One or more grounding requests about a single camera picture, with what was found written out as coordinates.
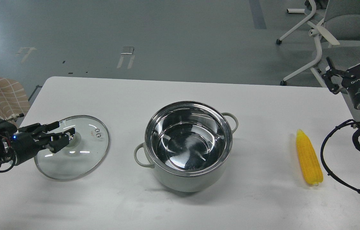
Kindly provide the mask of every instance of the pot rim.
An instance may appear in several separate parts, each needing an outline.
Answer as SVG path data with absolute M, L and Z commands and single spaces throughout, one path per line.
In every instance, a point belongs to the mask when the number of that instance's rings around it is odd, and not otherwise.
M 165 163 L 163 163 L 156 155 L 153 147 L 152 147 L 152 135 L 153 130 L 158 123 L 164 116 L 167 115 L 168 112 L 180 109 L 184 107 L 195 107 L 196 109 L 202 110 L 206 112 L 207 114 L 211 115 L 212 118 L 220 125 L 222 130 L 224 131 L 224 137 L 225 137 L 225 146 L 224 150 L 221 154 L 221 156 L 213 163 L 212 165 L 208 166 L 205 169 L 194 171 L 194 172 L 188 172 L 188 171 L 181 171 L 173 169 L 169 166 L 167 166 Z M 160 168 L 165 170 L 168 173 L 175 174 L 177 176 L 182 177 L 195 177 L 195 176 L 203 176 L 215 169 L 217 169 L 219 166 L 221 166 L 225 160 L 228 158 L 228 155 L 231 151 L 232 147 L 232 132 L 231 127 L 228 123 L 228 121 L 225 119 L 225 117 L 218 112 L 213 107 L 206 105 L 205 103 L 201 102 L 195 102 L 195 101 L 181 101 L 181 102 L 174 102 L 167 106 L 164 106 L 162 109 L 157 111 L 152 118 L 150 119 L 149 123 L 147 124 L 146 131 L 145 131 L 145 151 L 146 155 L 150 160 L 152 160 L 151 163 L 154 163 L 158 165 Z

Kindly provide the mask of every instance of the stainless steel pot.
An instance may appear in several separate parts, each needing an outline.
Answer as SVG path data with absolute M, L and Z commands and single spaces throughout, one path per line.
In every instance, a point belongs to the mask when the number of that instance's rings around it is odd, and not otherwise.
M 235 120 L 233 130 L 224 116 Z M 152 168 L 155 177 L 171 189 L 200 191 L 224 172 L 237 127 L 234 115 L 204 103 L 172 103 L 150 119 L 145 142 L 136 147 L 134 159 L 140 166 Z M 144 148 L 148 164 L 137 159 L 140 148 Z

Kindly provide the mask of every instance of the glass pot lid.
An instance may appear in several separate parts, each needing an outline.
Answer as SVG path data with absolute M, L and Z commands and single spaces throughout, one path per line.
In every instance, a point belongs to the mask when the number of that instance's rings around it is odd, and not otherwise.
M 70 180 L 85 175 L 104 158 L 109 147 L 109 131 L 97 118 L 77 115 L 59 121 L 52 133 L 75 128 L 69 145 L 57 153 L 41 150 L 35 156 L 38 170 L 45 176 Z

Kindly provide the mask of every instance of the white table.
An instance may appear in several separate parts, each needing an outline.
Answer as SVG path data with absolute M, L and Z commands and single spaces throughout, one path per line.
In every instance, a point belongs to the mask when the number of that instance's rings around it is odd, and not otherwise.
M 191 194 L 166 189 L 133 159 L 151 116 L 181 100 L 231 112 L 240 122 L 222 178 Z M 359 194 L 324 169 L 317 187 L 301 175 L 296 130 L 319 153 L 335 125 L 351 118 L 343 98 L 325 88 L 52 77 L 22 125 L 82 114 L 110 131 L 104 161 L 68 182 L 46 178 L 33 160 L 0 173 L 0 229 L 360 229 Z M 360 188 L 353 131 L 331 138 L 326 161 Z

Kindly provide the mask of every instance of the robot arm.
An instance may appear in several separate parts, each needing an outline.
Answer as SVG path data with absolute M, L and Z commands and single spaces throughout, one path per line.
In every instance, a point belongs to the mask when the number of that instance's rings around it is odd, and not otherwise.
M 7 172 L 33 158 L 40 150 L 49 149 L 52 153 L 57 153 L 69 144 L 70 138 L 75 134 L 74 128 L 48 134 L 47 132 L 59 127 L 59 122 L 44 125 L 36 123 L 19 129 L 9 122 L 22 116 L 23 114 L 6 120 L 0 119 L 0 167 L 3 163 L 11 164 L 8 169 L 0 172 Z

